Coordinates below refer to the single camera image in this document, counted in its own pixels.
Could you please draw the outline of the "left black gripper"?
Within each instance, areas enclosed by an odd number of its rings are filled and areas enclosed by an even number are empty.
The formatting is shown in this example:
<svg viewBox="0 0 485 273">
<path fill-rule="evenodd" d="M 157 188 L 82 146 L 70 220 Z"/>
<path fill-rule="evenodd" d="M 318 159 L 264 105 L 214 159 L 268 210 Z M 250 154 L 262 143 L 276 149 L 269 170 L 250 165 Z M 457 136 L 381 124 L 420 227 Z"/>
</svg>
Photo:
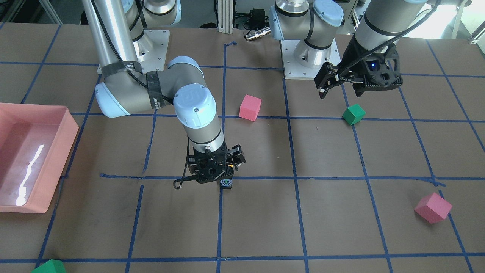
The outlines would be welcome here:
<svg viewBox="0 0 485 273">
<path fill-rule="evenodd" d="M 402 85 L 399 54 L 395 43 L 388 45 L 385 52 L 373 52 L 343 73 L 343 78 L 353 80 L 356 96 L 361 97 L 368 91 L 394 90 Z M 319 90 L 320 99 L 325 99 L 331 88 L 343 84 L 338 77 L 337 65 L 324 62 L 317 72 L 314 83 Z"/>
</svg>

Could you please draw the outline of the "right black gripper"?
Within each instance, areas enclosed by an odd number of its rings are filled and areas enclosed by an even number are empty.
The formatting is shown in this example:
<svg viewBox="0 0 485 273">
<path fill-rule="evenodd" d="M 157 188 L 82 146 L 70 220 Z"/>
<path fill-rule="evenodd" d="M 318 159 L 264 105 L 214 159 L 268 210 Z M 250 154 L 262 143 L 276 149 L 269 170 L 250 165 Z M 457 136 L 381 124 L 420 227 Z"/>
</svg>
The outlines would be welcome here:
<svg viewBox="0 0 485 273">
<path fill-rule="evenodd" d="M 188 157 L 188 168 L 191 176 L 188 181 L 196 181 L 200 184 L 233 178 L 238 171 L 238 166 L 244 164 L 246 159 L 240 146 L 227 149 L 221 146 L 214 152 L 199 152 L 193 149 L 194 154 Z"/>
</svg>

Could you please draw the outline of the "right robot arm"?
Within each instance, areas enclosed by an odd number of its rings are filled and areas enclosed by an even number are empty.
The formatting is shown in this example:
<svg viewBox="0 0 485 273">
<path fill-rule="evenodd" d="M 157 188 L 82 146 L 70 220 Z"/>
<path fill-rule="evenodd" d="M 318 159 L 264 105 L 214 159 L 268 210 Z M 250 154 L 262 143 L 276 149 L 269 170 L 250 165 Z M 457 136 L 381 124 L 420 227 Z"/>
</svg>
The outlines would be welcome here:
<svg viewBox="0 0 485 273">
<path fill-rule="evenodd" d="M 84 0 L 83 7 L 103 76 L 95 87 L 102 113 L 116 118 L 173 105 L 194 152 L 184 166 L 191 175 L 175 180 L 174 188 L 185 181 L 232 188 L 244 153 L 240 145 L 227 147 L 203 71 L 188 56 L 165 64 L 169 33 L 159 27 L 180 22 L 180 1 Z"/>
</svg>

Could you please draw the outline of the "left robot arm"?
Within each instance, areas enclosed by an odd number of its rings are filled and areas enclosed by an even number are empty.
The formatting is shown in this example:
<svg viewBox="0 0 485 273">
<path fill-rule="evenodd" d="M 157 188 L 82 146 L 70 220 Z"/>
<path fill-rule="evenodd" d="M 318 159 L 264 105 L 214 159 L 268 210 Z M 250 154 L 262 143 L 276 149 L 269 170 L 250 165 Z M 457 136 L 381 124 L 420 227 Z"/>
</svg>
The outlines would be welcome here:
<svg viewBox="0 0 485 273">
<path fill-rule="evenodd" d="M 321 99 L 346 82 L 361 97 L 364 92 L 402 85 L 396 42 L 428 19 L 414 22 L 425 4 L 425 0 L 372 0 L 339 64 L 316 57 L 329 53 L 343 22 L 343 9 L 335 1 L 277 0 L 269 24 L 274 39 L 298 41 L 294 57 L 300 64 L 318 69 L 314 83 Z"/>
</svg>

